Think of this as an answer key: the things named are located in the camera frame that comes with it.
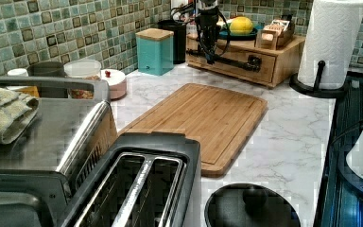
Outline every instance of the folded towel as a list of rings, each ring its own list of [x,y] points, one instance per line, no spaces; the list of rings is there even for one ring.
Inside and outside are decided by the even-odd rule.
[[[13,142],[38,111],[38,99],[0,88],[0,144]]]

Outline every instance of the kitchen counter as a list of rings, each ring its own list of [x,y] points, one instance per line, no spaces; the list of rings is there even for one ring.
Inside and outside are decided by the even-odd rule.
[[[268,89],[185,63],[160,77],[134,71],[127,80],[128,94],[112,102],[118,131],[186,83],[265,99],[267,113],[227,174],[217,179],[202,178],[201,226],[206,226],[203,210],[210,195],[230,183],[256,183],[277,192],[293,205],[302,226],[313,225],[334,99],[301,95],[288,86],[288,80]]]

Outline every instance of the bamboo cutting board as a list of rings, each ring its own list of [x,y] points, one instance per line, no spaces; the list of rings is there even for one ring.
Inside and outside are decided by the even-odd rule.
[[[183,133],[200,142],[202,176],[218,177],[248,141],[267,105],[255,96],[189,83],[120,133]]]

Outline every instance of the toaster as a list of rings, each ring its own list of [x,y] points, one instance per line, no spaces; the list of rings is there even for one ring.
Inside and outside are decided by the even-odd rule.
[[[0,226],[53,226],[117,138],[109,86],[84,79],[0,78],[0,86],[9,85],[95,93],[93,99],[40,98],[20,137],[0,145]]]
[[[60,227],[198,226],[199,143],[182,134],[121,134],[63,214]]]

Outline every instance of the black lid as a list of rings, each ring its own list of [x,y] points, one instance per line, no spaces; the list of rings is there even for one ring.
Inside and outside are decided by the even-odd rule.
[[[295,226],[300,221],[283,197],[260,185],[229,184],[211,195],[205,206],[208,227]]]

